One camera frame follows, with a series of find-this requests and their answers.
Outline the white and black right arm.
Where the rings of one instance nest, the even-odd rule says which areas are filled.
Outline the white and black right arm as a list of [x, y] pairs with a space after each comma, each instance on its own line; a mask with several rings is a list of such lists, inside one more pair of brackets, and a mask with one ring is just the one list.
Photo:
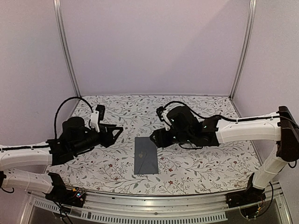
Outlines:
[[248, 181], [242, 192], [242, 200], [252, 203], [264, 191], [268, 183], [289, 163], [299, 158], [299, 126], [286, 106], [260, 117], [229, 119], [214, 115], [197, 119], [188, 106], [177, 106], [166, 111], [157, 109], [159, 119], [165, 127], [155, 130], [150, 140], [158, 147], [173, 144], [193, 144], [197, 148], [217, 147], [221, 144], [246, 140], [271, 140], [274, 149], [262, 166]]

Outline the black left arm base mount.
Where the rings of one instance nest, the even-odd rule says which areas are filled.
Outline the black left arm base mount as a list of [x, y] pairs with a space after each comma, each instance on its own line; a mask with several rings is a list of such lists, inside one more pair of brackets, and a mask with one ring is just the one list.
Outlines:
[[51, 184], [53, 188], [50, 193], [45, 194], [45, 198], [47, 200], [83, 208], [86, 199], [86, 191], [84, 189], [79, 187], [73, 187], [69, 189], [66, 187], [59, 174], [48, 173], [48, 175], [51, 178]]

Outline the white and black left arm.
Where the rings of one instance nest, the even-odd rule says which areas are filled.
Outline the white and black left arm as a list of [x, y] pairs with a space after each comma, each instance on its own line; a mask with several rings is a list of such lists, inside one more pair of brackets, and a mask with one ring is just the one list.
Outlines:
[[37, 174], [18, 170], [28, 165], [57, 166], [92, 151], [100, 145], [113, 145], [123, 127], [102, 124], [88, 128], [81, 117], [71, 117], [62, 123], [63, 132], [57, 139], [29, 146], [0, 147], [0, 186], [51, 193], [60, 203], [69, 199], [69, 191], [59, 174]]

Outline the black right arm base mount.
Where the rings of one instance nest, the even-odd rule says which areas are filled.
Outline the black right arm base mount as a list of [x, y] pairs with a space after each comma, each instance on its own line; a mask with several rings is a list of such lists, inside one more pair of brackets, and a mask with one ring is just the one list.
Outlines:
[[264, 189], [257, 189], [253, 186], [253, 177], [254, 174], [249, 177], [245, 190], [235, 191], [225, 195], [226, 204], [229, 208], [257, 203], [266, 199]]

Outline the grey-blue envelope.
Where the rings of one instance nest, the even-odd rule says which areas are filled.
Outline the grey-blue envelope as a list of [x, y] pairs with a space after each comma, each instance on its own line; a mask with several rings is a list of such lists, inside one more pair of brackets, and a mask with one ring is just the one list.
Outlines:
[[134, 149], [134, 174], [158, 174], [157, 147], [150, 138], [136, 137]]

